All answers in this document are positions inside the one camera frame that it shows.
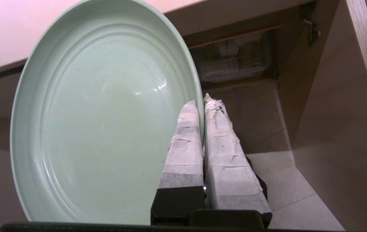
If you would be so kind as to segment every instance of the speckled plate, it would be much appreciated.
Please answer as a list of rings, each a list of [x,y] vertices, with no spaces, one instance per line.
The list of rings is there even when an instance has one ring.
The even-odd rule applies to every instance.
[[[149,224],[181,107],[203,101],[171,22],[138,0],[82,1],[44,33],[13,104],[10,151],[29,220]]]

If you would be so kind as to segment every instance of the tiled floor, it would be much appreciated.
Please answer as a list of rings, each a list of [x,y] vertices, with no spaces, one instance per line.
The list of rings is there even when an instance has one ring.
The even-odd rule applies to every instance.
[[[208,92],[225,104],[245,154],[268,187],[269,228],[344,231],[295,167],[275,83]]]

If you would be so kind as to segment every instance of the open cabinet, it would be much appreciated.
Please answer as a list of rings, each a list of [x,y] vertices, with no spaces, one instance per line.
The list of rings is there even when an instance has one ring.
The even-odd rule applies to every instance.
[[[253,32],[271,37],[272,63],[264,72],[219,84],[204,81],[203,91],[231,92],[245,108],[253,104],[251,91],[260,90],[242,87],[272,78],[297,168],[346,230],[367,231],[367,7],[363,0],[313,3],[184,38],[189,48],[210,50],[211,43]],[[312,23],[320,29],[314,42],[307,26]],[[245,153],[247,137],[255,136],[248,132],[251,122],[240,119],[248,113],[229,111]]]

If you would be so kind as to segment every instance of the white countertop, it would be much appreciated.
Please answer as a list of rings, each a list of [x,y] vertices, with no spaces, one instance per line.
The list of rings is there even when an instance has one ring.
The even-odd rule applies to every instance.
[[[0,66],[26,59],[45,29],[80,0],[0,0]],[[163,13],[203,0],[145,0]]]

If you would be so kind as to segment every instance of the plate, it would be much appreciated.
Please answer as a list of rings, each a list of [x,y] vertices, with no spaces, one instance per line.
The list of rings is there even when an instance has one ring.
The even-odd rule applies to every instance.
[[[198,75],[182,37],[138,0],[82,1],[47,29],[13,104],[14,182],[31,221],[149,224]]]

